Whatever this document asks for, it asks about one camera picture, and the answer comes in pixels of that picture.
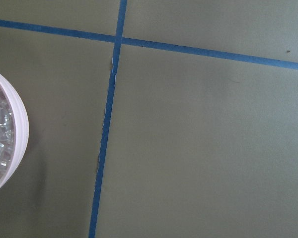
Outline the pink bowl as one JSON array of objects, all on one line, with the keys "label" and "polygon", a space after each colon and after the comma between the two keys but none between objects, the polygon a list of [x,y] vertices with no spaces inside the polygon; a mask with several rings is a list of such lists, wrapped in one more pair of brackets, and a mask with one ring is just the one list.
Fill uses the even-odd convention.
[{"label": "pink bowl", "polygon": [[2,89],[12,110],[14,120],[14,149],[10,166],[0,184],[1,187],[10,179],[19,166],[25,154],[29,139],[29,120],[24,103],[15,88],[0,74],[0,88]]}]

